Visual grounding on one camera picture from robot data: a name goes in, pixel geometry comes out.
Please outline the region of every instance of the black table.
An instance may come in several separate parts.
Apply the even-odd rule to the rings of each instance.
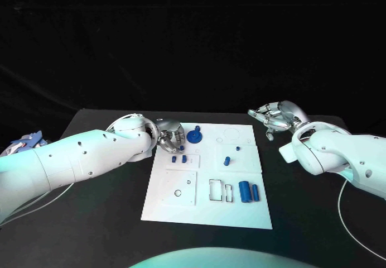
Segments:
[[[81,110],[62,138],[104,130],[130,113]],[[281,158],[278,148],[289,142],[289,132],[275,135],[269,142],[264,125],[246,114],[140,113],[151,120],[253,125],[274,230],[141,221],[151,157],[76,183],[46,208],[3,227],[1,267],[124,268],[161,253],[193,247],[264,251],[318,267],[386,266],[343,229],[337,213],[343,178],[327,173],[313,176],[298,162],[287,164]],[[344,127],[337,117],[311,119]],[[52,198],[63,189],[55,190]],[[385,200],[347,185],[341,209],[354,236],[386,256]]]

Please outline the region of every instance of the white board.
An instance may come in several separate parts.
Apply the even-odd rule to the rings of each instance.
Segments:
[[[200,126],[203,139],[196,144],[186,141],[186,163],[181,155],[157,148],[141,220],[272,229],[252,126],[181,125],[184,134]],[[223,165],[226,157],[229,166]],[[222,180],[222,201],[209,200],[209,180]],[[258,185],[258,202],[242,203],[238,183],[243,180]],[[232,202],[226,202],[226,184],[232,185]]]

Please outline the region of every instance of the black fabric curtain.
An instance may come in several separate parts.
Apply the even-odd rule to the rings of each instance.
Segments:
[[[1,140],[56,140],[76,110],[245,113],[289,100],[386,135],[376,3],[9,1]]]

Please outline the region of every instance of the circular hole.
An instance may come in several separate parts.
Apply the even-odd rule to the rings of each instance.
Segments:
[[[372,177],[372,174],[373,174],[372,170],[367,169],[364,174],[366,174],[366,178]]]

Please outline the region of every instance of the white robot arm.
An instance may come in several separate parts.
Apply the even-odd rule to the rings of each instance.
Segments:
[[[324,122],[311,122],[289,101],[271,103],[248,114],[268,127],[266,137],[289,130],[292,141],[279,148],[285,161],[298,160],[304,169],[318,175],[340,174],[357,188],[386,198],[386,138],[351,135]]]
[[[125,162],[151,157],[153,148],[173,153],[184,141],[176,120],[151,122],[141,114],[120,118],[107,131],[94,130],[0,158],[0,224],[32,198],[63,185],[99,176]]]

